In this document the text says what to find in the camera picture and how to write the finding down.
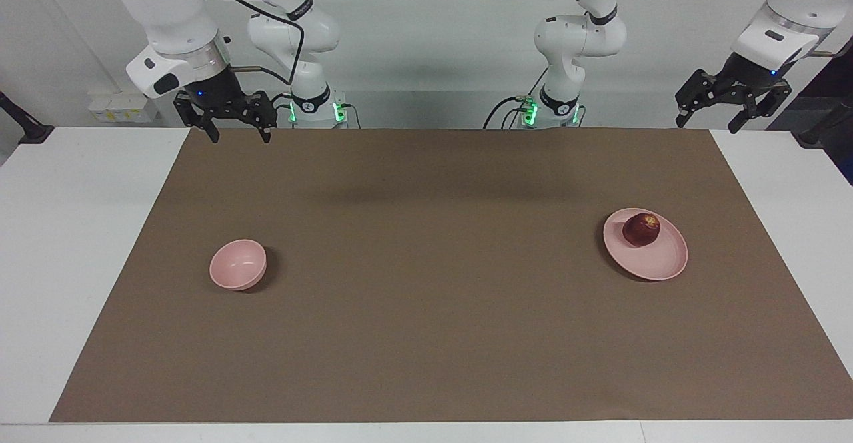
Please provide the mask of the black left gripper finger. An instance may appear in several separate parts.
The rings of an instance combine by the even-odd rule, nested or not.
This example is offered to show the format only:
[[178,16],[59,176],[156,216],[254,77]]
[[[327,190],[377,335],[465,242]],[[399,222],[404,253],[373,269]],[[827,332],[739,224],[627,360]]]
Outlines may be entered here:
[[685,127],[695,112],[717,103],[715,84],[715,75],[710,75],[704,70],[694,71],[680,90],[674,94],[674,100],[678,106],[678,115],[674,119],[677,127]]
[[747,92],[742,103],[742,109],[734,116],[728,124],[729,133],[735,134],[740,131],[747,121],[758,117],[772,116],[791,96],[792,88],[788,82],[777,82],[761,100],[756,100],[755,92]]

